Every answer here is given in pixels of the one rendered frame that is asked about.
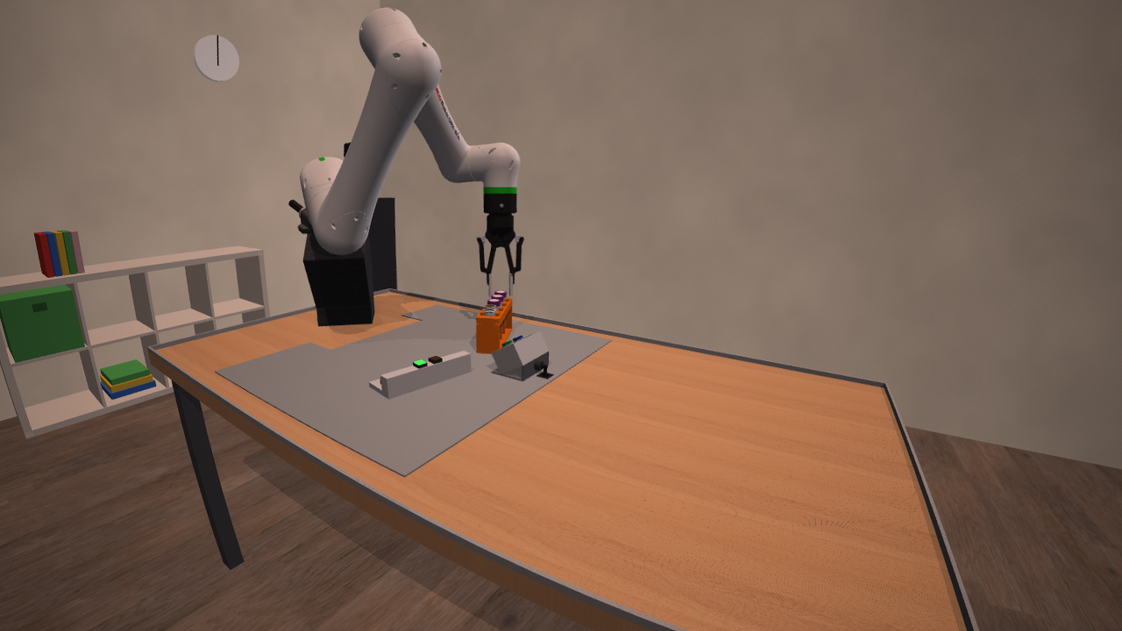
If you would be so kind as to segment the orange tube rack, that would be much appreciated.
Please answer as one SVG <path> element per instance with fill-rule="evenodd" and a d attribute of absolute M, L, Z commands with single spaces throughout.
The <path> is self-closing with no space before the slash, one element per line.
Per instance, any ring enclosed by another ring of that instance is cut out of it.
<path fill-rule="evenodd" d="M 494 316 L 485 316 L 485 308 L 477 316 L 477 354 L 493 354 L 497 349 L 502 349 L 502 344 L 508 340 L 512 330 L 512 302 L 513 299 L 506 298 L 500 305 L 500 311 L 494 312 Z"/>

